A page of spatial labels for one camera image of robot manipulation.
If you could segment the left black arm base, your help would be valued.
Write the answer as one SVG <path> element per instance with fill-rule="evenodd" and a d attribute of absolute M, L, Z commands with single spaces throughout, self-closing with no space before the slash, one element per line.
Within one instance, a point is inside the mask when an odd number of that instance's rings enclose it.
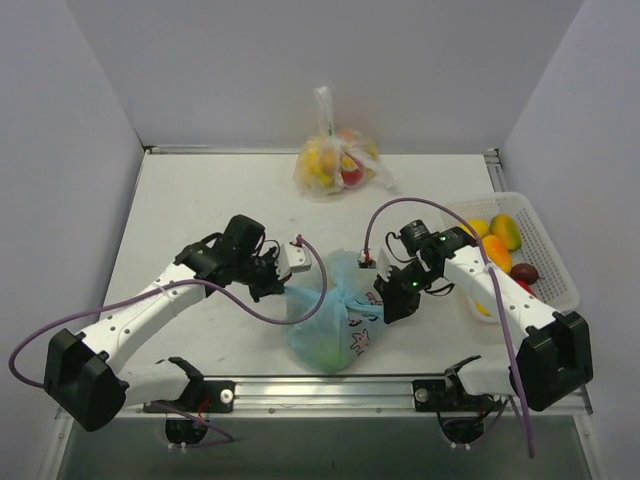
<path fill-rule="evenodd" d="M 234 437 L 213 424 L 213 413 L 231 413 L 236 383 L 231 380 L 208 381 L 193 365 L 181 357 L 170 357 L 167 362 L 180 368 L 188 379 L 185 390 L 175 400 L 154 400 L 145 403 L 145 413 L 174 414 L 164 423 L 164 436 L 170 449 L 206 448 L 231 444 Z"/>

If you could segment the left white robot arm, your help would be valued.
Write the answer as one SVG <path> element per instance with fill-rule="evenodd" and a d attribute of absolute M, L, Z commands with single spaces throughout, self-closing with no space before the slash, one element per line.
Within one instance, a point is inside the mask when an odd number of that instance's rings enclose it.
<path fill-rule="evenodd" d="M 296 255 L 281 245 L 257 252 L 265 228 L 234 216 L 223 233 L 186 246 L 141 293 L 77 333 L 62 329 L 49 341 L 43 388 L 86 431 L 108 424 L 121 409 L 167 401 L 180 411 L 205 394 L 203 374 L 181 357 L 136 369 L 130 358 L 165 325 L 207 299 L 217 287 L 245 285 L 251 298 L 281 294 Z"/>

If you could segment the light blue plastic bag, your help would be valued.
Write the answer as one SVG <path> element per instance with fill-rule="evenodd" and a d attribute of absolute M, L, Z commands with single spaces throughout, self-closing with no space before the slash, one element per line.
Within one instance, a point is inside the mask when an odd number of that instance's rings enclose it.
<path fill-rule="evenodd" d="M 358 275 L 357 253 L 335 250 L 323 258 L 323 263 L 328 287 L 320 309 L 308 320 L 288 327 L 286 333 L 293 355 L 317 373 L 307 363 L 314 345 L 337 343 L 351 355 L 351 365 L 387 329 L 379 294 Z"/>

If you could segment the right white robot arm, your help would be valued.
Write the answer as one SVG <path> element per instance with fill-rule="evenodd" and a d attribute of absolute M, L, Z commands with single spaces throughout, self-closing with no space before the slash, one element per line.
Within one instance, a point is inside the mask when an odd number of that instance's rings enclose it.
<path fill-rule="evenodd" d="M 430 232 L 414 221 L 401 229 L 400 240 L 410 256 L 404 265 L 395 265 L 387 248 L 375 260 L 374 288 L 386 323 L 413 315 L 422 294 L 446 280 L 488 311 L 503 330 L 506 359 L 473 354 L 447 370 L 443 395 L 450 406 L 465 409 L 479 396 L 515 395 L 524 407 L 541 412 L 593 379 L 586 320 L 529 293 L 492 263 L 465 230 Z"/>

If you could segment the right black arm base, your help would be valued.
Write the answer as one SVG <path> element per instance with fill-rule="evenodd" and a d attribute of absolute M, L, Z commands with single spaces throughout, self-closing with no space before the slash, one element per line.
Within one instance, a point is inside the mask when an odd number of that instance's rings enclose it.
<path fill-rule="evenodd" d="M 492 394 L 469 394 L 459 379 L 460 370 L 477 362 L 468 357 L 438 377 L 412 381 L 414 409 L 434 413 L 444 439 L 452 449 L 469 451 L 501 417 L 506 402 Z"/>

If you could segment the green fake apple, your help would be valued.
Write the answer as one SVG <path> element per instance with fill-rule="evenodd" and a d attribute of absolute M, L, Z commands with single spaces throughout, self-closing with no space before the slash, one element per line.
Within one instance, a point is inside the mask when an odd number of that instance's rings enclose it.
<path fill-rule="evenodd" d="M 352 361 L 351 355 L 337 343 L 320 343 L 309 349 L 308 365 L 323 374 L 335 374 L 346 369 Z"/>

